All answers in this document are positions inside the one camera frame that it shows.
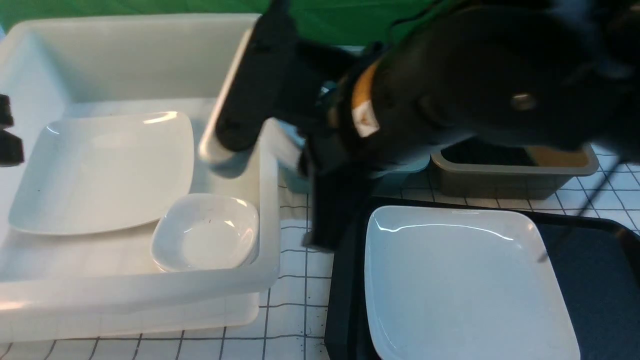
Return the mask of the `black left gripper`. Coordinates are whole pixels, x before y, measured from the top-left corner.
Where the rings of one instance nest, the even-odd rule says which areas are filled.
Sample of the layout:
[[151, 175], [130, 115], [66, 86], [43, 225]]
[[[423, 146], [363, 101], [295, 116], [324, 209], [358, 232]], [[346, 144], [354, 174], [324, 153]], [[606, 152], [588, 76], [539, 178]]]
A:
[[25, 161], [22, 139], [7, 131], [13, 126], [10, 98], [0, 94], [0, 167], [16, 167]]

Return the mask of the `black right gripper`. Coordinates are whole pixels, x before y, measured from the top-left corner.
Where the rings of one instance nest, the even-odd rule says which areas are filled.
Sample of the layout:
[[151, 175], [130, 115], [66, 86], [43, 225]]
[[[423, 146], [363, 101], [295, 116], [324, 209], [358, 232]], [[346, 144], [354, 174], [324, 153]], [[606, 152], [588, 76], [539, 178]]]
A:
[[375, 177], [401, 167], [401, 68], [375, 60], [343, 78], [322, 132], [308, 135], [298, 174], [310, 178], [311, 228], [302, 246], [339, 250], [376, 189]]

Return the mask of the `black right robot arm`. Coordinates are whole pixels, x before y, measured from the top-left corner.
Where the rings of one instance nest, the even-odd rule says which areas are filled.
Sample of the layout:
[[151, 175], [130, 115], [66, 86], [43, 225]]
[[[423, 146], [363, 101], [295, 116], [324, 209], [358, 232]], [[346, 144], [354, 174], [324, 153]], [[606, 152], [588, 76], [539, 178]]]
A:
[[380, 178], [470, 138], [639, 162], [639, 2], [482, 0], [369, 48], [323, 98], [302, 244], [339, 248]]

